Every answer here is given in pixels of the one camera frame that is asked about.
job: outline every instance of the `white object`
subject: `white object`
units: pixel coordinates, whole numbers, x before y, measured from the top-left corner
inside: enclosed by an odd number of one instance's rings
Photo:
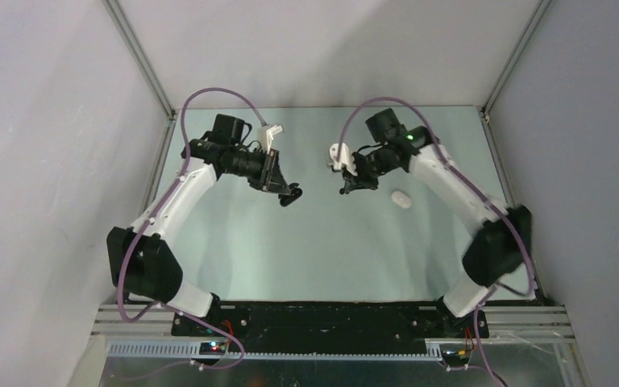
[[[447,158],[449,165],[456,167],[445,147],[440,145],[442,155]],[[446,169],[435,154],[432,145],[424,147],[409,161],[409,172],[417,179],[428,185],[447,206],[461,219],[469,234],[474,235],[486,220],[494,222],[497,215],[492,212],[467,186]],[[502,213],[506,212],[506,203],[490,197]]]
[[[442,297],[442,302],[453,315],[462,317],[471,313],[489,291],[476,284],[466,272],[462,272],[452,289]]]
[[[456,163],[442,145],[440,152],[447,159],[448,165],[456,167]],[[452,209],[469,234],[475,235],[486,221],[494,222],[498,219],[497,214],[490,210],[489,203],[482,202],[447,166],[442,165],[432,145],[422,148],[411,158],[409,172],[424,181]],[[506,203],[490,195],[485,196],[503,214],[507,214]],[[489,291],[463,272],[452,289],[445,293],[442,301],[454,316],[463,317],[470,313]]]
[[[148,209],[136,219],[131,226],[138,230],[148,218],[150,226],[144,235],[160,234],[162,239],[171,245],[177,237],[181,225],[202,195],[217,181],[217,174],[211,164],[205,164],[203,160],[191,157],[189,170],[186,171],[186,179],[179,179],[179,185],[170,199],[164,204],[155,218],[148,215],[156,208],[160,198],[157,198]]]
[[[141,217],[131,224],[135,230],[139,229],[143,222],[148,219],[150,226],[146,228],[143,234],[160,234],[160,238],[168,246],[173,245],[174,239],[177,237],[186,217],[189,216],[198,200],[202,198],[202,195],[217,181],[214,167],[211,164],[205,164],[203,160],[195,157],[191,157],[189,169],[185,175],[187,178],[179,179],[179,185],[155,217],[149,218],[149,215],[156,208],[161,198],[157,198]],[[175,256],[175,259],[182,266],[179,256]],[[185,277],[182,277],[177,294],[165,303],[194,316],[203,317],[210,309],[212,293],[198,288],[186,280]]]
[[[260,142],[260,146],[262,150],[266,153],[269,153],[269,149],[272,148],[272,142],[274,141],[274,136],[279,135],[284,132],[284,128],[278,123],[274,123],[271,125],[264,125],[260,129],[257,130],[257,140]]]
[[[412,206],[412,199],[402,191],[393,191],[393,193],[390,195],[390,198],[395,204],[404,208],[405,210]]]
[[[350,148],[345,143],[341,146],[340,160],[338,160],[338,144],[333,144],[329,148],[329,161],[328,165],[333,172],[340,172],[343,167],[347,169],[349,173],[357,176],[357,169],[355,168],[355,161],[350,153]]]

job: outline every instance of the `black joint housing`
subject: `black joint housing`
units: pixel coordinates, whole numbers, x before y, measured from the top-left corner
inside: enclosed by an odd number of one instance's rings
[[[525,206],[507,209],[507,219],[516,228],[530,254],[532,214]],[[512,273],[523,263],[523,256],[502,219],[485,222],[476,232],[463,255],[466,274],[478,285],[492,286],[500,277]]]
[[[393,109],[386,109],[374,114],[367,120],[367,127],[374,141],[384,144],[405,132]]]
[[[135,237],[136,233],[130,228],[113,227],[108,234],[110,274],[115,287],[118,286],[124,256]],[[181,266],[160,235],[141,235],[129,260],[124,289],[166,303],[179,291],[182,276]]]
[[[243,127],[245,125],[246,123],[242,119],[217,114],[214,118],[212,132],[208,134],[208,140],[220,145],[238,145],[243,138]]]

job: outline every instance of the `white wall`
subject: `white wall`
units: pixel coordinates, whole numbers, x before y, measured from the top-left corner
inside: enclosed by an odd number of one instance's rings
[[[549,295],[619,385],[619,2],[555,2],[491,112]]]
[[[480,105],[537,0],[129,0],[165,92],[259,106]],[[192,107],[241,107],[211,94]]]
[[[0,386],[61,386],[165,117],[101,2],[0,1]]]

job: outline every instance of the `white small object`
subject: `white small object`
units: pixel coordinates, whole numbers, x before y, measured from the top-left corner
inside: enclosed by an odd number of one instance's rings
[[[395,204],[404,208],[405,210],[412,206],[412,199],[405,195],[402,191],[394,191],[390,198],[393,200]]]
[[[269,153],[269,149],[272,149],[272,142],[274,137],[284,132],[284,128],[274,123],[271,125],[264,125],[257,130],[257,140],[260,142],[260,146],[265,153]]]
[[[338,160],[338,145],[333,144],[330,146],[328,165],[333,172],[340,172],[345,167],[349,173],[357,176],[357,168],[355,167],[355,161],[352,159],[352,154],[350,154],[350,148],[343,144],[341,149],[340,160]]]

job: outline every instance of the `red wire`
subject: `red wire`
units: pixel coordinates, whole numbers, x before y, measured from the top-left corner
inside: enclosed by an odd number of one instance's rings
[[[466,333],[468,334],[468,338],[471,339],[471,344],[473,345],[470,351],[473,351],[474,349],[476,349],[476,342],[473,341],[473,334],[471,333],[471,330],[468,329],[468,327],[466,328]]]
[[[233,327],[231,327],[231,322],[229,322],[229,320],[224,320],[222,323],[223,323],[224,325],[226,325],[226,327],[227,327],[227,328],[229,328],[229,334],[231,334],[231,335],[233,336],[233,335],[234,335],[234,328],[233,328]],[[226,342],[226,345],[229,345],[230,343],[231,343],[231,339],[229,339],[229,340]]]

